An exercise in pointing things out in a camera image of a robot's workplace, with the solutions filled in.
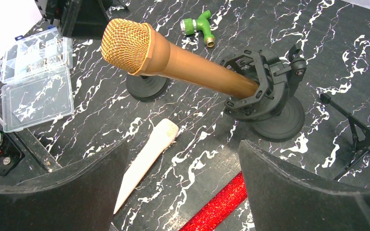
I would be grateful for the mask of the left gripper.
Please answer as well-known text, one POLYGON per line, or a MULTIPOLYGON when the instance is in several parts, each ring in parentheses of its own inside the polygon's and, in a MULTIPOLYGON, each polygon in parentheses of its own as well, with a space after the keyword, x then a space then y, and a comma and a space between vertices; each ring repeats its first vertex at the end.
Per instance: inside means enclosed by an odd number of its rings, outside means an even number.
POLYGON ((101 40, 112 0, 36 0, 42 18, 63 37, 101 40))

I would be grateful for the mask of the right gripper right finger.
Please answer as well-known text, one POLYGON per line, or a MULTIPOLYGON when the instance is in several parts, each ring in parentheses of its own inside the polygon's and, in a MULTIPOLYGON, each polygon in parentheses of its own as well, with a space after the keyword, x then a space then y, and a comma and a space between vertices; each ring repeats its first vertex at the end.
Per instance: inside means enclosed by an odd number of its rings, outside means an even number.
POLYGON ((370 231, 370 190, 316 175, 253 142, 238 147, 258 231, 370 231))

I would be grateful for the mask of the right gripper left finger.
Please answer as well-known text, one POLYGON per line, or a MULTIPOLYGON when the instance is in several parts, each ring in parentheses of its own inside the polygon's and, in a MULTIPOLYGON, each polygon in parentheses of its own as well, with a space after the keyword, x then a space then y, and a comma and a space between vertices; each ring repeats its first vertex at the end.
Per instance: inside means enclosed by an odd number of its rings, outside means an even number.
POLYGON ((107 231, 129 148, 114 143, 60 170, 0 186, 0 231, 107 231))

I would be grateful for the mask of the gold microphone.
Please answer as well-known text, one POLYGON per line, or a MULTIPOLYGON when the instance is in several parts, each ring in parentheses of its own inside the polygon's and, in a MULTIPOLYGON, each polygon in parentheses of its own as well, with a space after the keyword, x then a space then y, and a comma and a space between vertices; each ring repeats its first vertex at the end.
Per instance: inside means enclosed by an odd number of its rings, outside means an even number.
POLYGON ((199 85, 239 99, 254 95, 253 80, 169 42, 148 23, 111 20, 101 53, 108 63, 133 76, 163 76, 199 85))

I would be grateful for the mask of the red glitter microphone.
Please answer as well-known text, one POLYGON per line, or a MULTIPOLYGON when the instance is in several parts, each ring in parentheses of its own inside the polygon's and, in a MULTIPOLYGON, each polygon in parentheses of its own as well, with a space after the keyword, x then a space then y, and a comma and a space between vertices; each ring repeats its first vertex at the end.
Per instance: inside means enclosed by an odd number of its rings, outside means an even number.
POLYGON ((180 231, 212 231, 247 198, 244 178, 239 172, 180 231))

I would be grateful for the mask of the black round base clip stand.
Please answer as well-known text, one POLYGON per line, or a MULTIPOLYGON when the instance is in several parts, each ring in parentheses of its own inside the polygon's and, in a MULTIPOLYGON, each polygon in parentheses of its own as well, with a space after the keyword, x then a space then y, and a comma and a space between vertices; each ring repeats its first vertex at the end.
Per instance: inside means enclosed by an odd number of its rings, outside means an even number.
POLYGON ((170 84, 170 80, 161 76, 132 76, 126 77, 128 93, 136 100, 149 102, 164 94, 170 84))

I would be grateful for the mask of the pink microphone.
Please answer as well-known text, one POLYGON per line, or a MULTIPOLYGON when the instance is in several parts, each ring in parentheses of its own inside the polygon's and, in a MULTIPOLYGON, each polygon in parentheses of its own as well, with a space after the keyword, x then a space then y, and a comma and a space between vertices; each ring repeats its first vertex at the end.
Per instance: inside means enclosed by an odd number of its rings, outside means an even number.
POLYGON ((178 131, 179 127, 167 118, 161 120, 153 128, 145 146, 132 161, 123 176, 114 214, 118 212, 128 199, 160 154, 174 142, 178 131))

